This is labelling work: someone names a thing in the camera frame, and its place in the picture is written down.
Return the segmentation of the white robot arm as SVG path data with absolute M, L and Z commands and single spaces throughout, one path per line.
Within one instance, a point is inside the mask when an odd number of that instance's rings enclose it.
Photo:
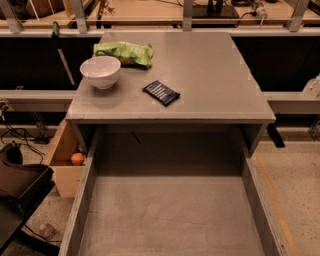
M 316 98 L 320 94 L 320 75 L 310 79 L 303 89 L 303 95 L 309 98 Z

